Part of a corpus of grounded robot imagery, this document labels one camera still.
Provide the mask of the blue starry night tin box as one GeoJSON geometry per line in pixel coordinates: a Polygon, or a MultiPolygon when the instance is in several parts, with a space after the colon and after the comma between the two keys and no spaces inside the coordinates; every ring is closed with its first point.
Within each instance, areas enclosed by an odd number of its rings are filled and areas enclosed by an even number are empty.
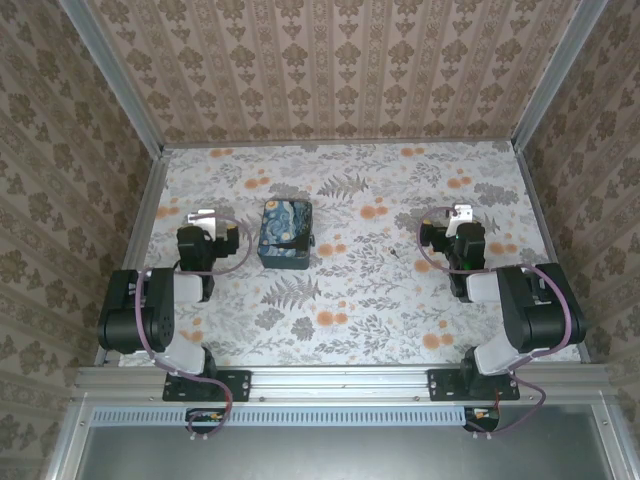
{"type": "Polygon", "coordinates": [[[314,246],[309,201],[273,199],[265,203],[257,247],[264,268],[306,270],[314,246]]]}

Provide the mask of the floral patterned table cover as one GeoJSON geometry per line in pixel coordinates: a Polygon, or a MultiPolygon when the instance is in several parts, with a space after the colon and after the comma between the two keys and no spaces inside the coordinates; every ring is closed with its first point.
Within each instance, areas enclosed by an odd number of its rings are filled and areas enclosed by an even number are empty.
{"type": "Polygon", "coordinates": [[[488,265],[547,260],[513,148],[494,141],[172,149],[145,262],[174,264],[177,229],[199,209],[249,226],[210,301],[175,314],[224,366],[457,362],[501,314],[455,299],[445,259],[418,250],[421,217],[456,203],[485,227],[488,265]],[[256,254],[264,205],[280,198],[313,206],[306,270],[256,254]]]}

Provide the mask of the black controller board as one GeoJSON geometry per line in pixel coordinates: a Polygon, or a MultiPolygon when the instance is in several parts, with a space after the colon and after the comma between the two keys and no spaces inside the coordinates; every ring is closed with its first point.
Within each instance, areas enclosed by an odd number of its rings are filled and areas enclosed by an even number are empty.
{"type": "Polygon", "coordinates": [[[491,433],[498,428],[500,410],[498,407],[465,407],[463,428],[471,433],[491,433]]]}
{"type": "Polygon", "coordinates": [[[185,428],[192,436],[210,436],[225,422],[224,408],[195,408],[185,413],[185,428]]]}

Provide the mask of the grey metal sheet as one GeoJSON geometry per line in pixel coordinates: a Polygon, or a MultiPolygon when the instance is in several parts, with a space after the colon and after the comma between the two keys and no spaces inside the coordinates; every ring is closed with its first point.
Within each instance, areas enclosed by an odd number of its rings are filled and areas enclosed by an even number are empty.
{"type": "Polygon", "coordinates": [[[79,480],[613,480],[583,416],[475,439],[461,428],[97,428],[79,480]]]}

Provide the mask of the aluminium side rail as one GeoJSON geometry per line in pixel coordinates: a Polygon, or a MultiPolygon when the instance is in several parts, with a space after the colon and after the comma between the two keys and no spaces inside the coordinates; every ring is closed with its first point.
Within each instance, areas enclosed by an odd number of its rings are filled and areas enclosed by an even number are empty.
{"type": "Polygon", "coordinates": [[[169,164],[169,151],[164,149],[153,159],[149,176],[144,188],[136,215],[128,247],[121,269],[140,270],[144,267],[157,208],[166,180],[169,164]]]}
{"type": "Polygon", "coordinates": [[[535,190],[535,185],[533,179],[531,177],[531,173],[528,169],[528,165],[526,163],[526,159],[521,151],[515,150],[515,156],[517,163],[519,165],[521,175],[524,181],[524,185],[529,196],[531,202],[531,208],[534,212],[534,216],[536,218],[536,222],[538,225],[538,229],[540,231],[541,238],[544,243],[544,247],[548,257],[551,261],[558,263],[558,256],[553,245],[552,237],[550,235],[544,213],[540,204],[539,197],[535,190]]]}

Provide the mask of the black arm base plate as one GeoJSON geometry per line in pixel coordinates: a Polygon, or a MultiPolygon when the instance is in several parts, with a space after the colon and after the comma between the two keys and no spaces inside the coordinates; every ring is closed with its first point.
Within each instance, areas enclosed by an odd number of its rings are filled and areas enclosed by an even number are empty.
{"type": "MultiPolygon", "coordinates": [[[[234,402],[247,402],[251,390],[250,370],[219,370],[215,379],[228,387],[234,402]]],[[[224,392],[205,382],[166,375],[162,399],[165,402],[223,402],[224,392]]]]}
{"type": "Polygon", "coordinates": [[[430,369],[427,377],[429,396],[435,402],[520,399],[518,384],[509,375],[472,373],[466,378],[460,369],[430,369]]]}

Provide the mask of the aluminium cross rail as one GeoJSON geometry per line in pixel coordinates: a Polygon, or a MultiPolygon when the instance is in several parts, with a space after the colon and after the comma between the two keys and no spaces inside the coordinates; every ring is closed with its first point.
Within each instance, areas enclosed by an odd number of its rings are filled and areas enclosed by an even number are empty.
{"type": "MultiPolygon", "coordinates": [[[[459,399],[433,379],[438,364],[422,366],[251,367],[249,393],[240,404],[273,406],[490,405],[493,399],[459,399]]],[[[602,365],[530,363],[517,372],[520,398],[503,405],[596,405],[615,400],[602,365]]],[[[165,374],[151,367],[82,368],[72,391],[74,402],[106,405],[158,405],[165,374]]]]}

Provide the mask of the aluminium corner post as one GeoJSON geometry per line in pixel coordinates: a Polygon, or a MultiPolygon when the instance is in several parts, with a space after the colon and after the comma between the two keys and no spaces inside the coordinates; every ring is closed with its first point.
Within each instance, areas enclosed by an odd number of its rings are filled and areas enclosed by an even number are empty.
{"type": "Polygon", "coordinates": [[[116,50],[110,45],[105,30],[85,0],[60,0],[60,4],[136,130],[151,160],[157,161],[162,157],[165,142],[143,101],[143,96],[130,80],[125,63],[117,58],[116,50]]]}
{"type": "Polygon", "coordinates": [[[607,3],[580,1],[511,137],[516,154],[522,154],[531,140],[607,3]]]}

